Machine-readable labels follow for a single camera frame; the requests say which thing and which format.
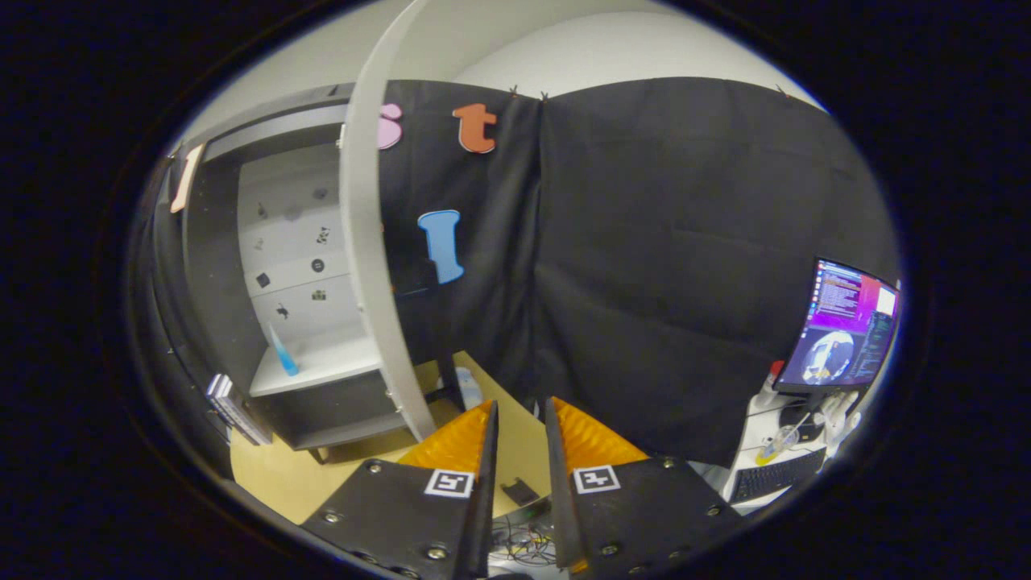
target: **white desk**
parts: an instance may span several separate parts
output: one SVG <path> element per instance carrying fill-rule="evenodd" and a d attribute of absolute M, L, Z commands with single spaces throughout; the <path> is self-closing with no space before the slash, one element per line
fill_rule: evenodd
<path fill-rule="evenodd" d="M 737 480 L 737 472 L 740 470 L 759 467 L 756 465 L 756 456 L 759 455 L 762 448 L 770 442 L 773 436 L 776 435 L 777 430 L 780 429 L 779 411 L 785 407 L 805 404 L 804 399 L 776 396 L 769 405 L 760 407 L 756 403 L 759 398 L 760 396 L 756 396 L 749 402 L 749 416 L 744 420 L 744 432 L 741 434 L 741 443 L 738 447 L 737 456 L 734 458 L 734 464 L 731 466 L 730 471 L 728 472 L 727 470 L 722 470 L 716 476 L 718 478 L 716 481 L 709 477 L 706 478 L 706 480 L 709 481 L 709 484 L 713 485 L 713 487 L 720 491 L 720 496 L 722 496 L 727 502 L 730 502 L 730 498 L 734 492 L 734 483 Z M 827 447 L 826 434 L 827 430 L 822 430 L 816 439 L 806 442 L 799 442 L 794 446 L 785 449 L 779 455 L 774 457 L 772 462 L 767 464 L 767 466 L 790 462 L 791 459 L 806 455 L 809 452 L 820 451 L 822 448 Z M 837 451 L 837 445 L 834 445 L 833 447 L 833 449 L 827 450 L 828 458 L 833 456 L 834 451 Z M 790 487 L 786 487 L 760 498 L 753 498 L 739 504 L 733 504 L 731 507 L 737 510 L 737 512 L 741 515 L 745 515 L 760 508 L 766 507 L 770 502 L 776 500 L 783 493 L 788 491 L 788 489 L 790 489 Z"/>

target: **wire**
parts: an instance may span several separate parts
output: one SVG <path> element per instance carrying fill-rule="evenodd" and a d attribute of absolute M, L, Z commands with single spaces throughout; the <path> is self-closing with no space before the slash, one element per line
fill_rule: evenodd
<path fill-rule="evenodd" d="M 784 407 L 777 407 L 775 409 L 767 409 L 766 411 L 757 411 L 756 413 L 753 413 L 752 415 L 749 415 L 749 417 L 755 417 L 756 415 L 762 415 L 763 413 L 772 413 L 774 411 L 780 411 L 783 409 L 791 409 L 793 407 L 804 407 L 804 406 L 805 406 L 804 402 L 802 402 L 802 403 L 796 403 L 796 404 L 793 404 L 793 405 L 785 405 Z"/>
<path fill-rule="evenodd" d="M 806 449 L 804 447 L 797 447 L 798 445 L 799 444 L 796 443 L 795 445 L 793 445 L 791 447 L 785 447 L 784 451 L 807 451 L 809 453 L 817 453 L 818 451 L 820 451 L 820 449 L 812 450 L 812 449 Z M 745 451 L 752 451 L 753 449 L 762 449 L 764 447 L 766 447 L 766 446 L 765 445 L 760 445 L 758 447 L 749 447 L 747 449 L 742 449 L 740 452 L 743 453 Z"/>
<path fill-rule="evenodd" d="M 503 523 L 495 522 L 495 524 L 496 526 L 491 531 L 492 533 L 504 532 L 506 534 L 502 545 L 505 553 L 497 554 L 492 552 L 489 554 L 490 558 L 494 560 L 517 561 L 529 568 L 556 566 L 558 560 L 555 554 L 548 551 L 548 548 L 554 546 L 552 538 L 541 534 L 534 525 L 512 525 L 511 520 L 507 516 L 505 516 Z"/>

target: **black curtain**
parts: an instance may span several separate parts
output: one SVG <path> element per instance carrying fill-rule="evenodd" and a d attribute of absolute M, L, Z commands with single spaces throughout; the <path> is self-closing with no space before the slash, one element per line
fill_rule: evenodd
<path fill-rule="evenodd" d="M 415 364 L 433 359 L 427 309 L 433 302 L 405 297 L 424 280 L 428 254 L 419 216 L 456 209 L 462 277 L 440 287 L 451 320 L 453 350 L 466 350 L 513 396 L 528 393 L 530 301 L 534 213 L 540 194 L 538 126 L 540 101 L 481 87 L 426 80 L 394 80 L 384 103 L 401 107 L 403 134 L 379 153 L 384 236 L 396 301 L 409 354 Z M 459 144 L 452 111 L 484 103 L 497 115 L 485 136 L 494 150 L 470 152 Z"/>
<path fill-rule="evenodd" d="M 541 108 L 536 395 L 729 466 L 814 257 L 898 276 L 869 169 L 826 112 L 743 82 L 620 82 Z"/>

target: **monitor stand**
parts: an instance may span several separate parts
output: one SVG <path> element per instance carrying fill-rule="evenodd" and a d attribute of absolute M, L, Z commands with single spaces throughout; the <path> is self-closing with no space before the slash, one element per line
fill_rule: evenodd
<path fill-rule="evenodd" d="M 780 423 L 779 427 L 785 425 L 796 425 L 805 417 L 805 407 L 804 405 L 799 405 L 796 407 L 786 407 L 780 410 Z M 801 443 L 807 443 L 814 441 L 820 437 L 820 434 L 824 432 L 824 425 L 817 425 L 812 422 L 812 415 L 805 420 L 804 423 L 798 428 L 798 441 Z"/>

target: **computer monitor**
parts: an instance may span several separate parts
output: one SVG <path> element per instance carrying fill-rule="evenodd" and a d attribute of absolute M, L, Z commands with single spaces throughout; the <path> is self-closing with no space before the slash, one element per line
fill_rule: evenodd
<path fill-rule="evenodd" d="M 856 268 L 818 259 L 808 308 L 777 391 L 830 394 L 865 388 L 888 354 L 898 289 Z"/>

